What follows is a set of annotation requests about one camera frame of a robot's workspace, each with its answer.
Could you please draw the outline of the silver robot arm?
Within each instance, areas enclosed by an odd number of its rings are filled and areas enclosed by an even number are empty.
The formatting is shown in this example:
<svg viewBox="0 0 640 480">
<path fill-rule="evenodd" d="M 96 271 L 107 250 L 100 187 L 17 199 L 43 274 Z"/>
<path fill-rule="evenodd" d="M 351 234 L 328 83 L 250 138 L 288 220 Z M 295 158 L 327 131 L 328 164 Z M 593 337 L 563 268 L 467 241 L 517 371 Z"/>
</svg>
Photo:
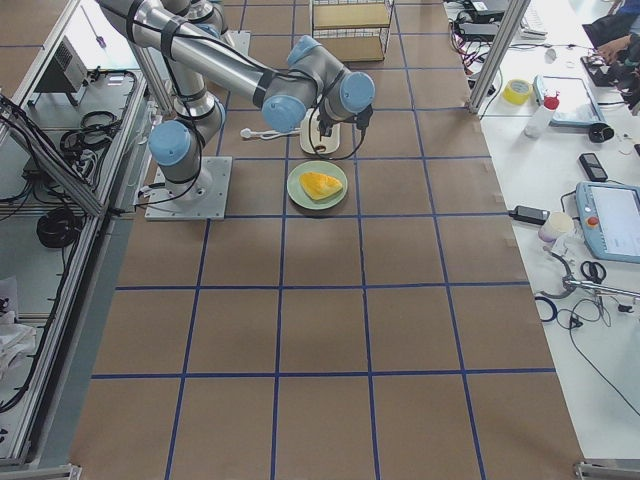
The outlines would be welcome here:
<svg viewBox="0 0 640 480">
<path fill-rule="evenodd" d="M 162 6 L 174 15 L 184 18 L 230 47 L 235 47 L 228 33 L 228 24 L 222 1 L 162 0 Z"/>
<path fill-rule="evenodd" d="M 316 111 L 321 133 L 342 122 L 360 131 L 369 125 L 372 78 L 349 70 L 308 35 L 297 41 L 288 70 L 281 73 L 225 43 L 223 22 L 207 29 L 190 22 L 185 3 L 102 1 L 99 6 L 131 44 L 158 51 L 171 78 L 177 117 L 156 127 L 149 145 L 170 200 L 190 200 L 207 187 L 202 155 L 223 126 L 225 112 L 206 80 L 250 100 L 281 133 L 298 127 L 308 110 Z"/>
</svg>

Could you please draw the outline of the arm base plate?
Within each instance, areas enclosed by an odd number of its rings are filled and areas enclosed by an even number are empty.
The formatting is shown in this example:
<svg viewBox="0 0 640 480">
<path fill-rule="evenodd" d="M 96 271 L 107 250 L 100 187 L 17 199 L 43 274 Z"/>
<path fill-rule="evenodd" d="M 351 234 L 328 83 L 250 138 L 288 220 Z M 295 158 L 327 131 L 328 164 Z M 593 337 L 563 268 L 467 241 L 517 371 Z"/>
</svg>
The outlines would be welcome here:
<svg viewBox="0 0 640 480">
<path fill-rule="evenodd" d="M 232 173 L 230 156 L 202 158 L 199 176 L 195 181 L 174 184 L 165 180 L 159 167 L 155 183 L 163 186 L 152 189 L 145 211 L 148 221 L 194 221 L 225 218 L 227 196 Z"/>
<path fill-rule="evenodd" d="M 222 36 L 224 43 L 232 47 L 244 56 L 249 55 L 249 47 L 251 40 L 251 32 L 248 30 L 231 30 L 228 29 Z"/>
</svg>

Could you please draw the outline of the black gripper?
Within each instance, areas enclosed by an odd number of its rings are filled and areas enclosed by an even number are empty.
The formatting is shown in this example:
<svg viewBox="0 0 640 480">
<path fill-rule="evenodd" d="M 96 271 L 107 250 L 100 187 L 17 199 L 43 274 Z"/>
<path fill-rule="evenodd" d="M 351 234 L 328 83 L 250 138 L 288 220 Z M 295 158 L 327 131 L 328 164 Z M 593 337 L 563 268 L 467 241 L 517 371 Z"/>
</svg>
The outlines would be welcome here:
<svg viewBox="0 0 640 480">
<path fill-rule="evenodd" d="M 321 141 L 329 140 L 332 136 L 332 126 L 334 125 L 333 119 L 324 111 L 320 111 L 316 115 L 318 123 L 318 133 Z"/>
</svg>

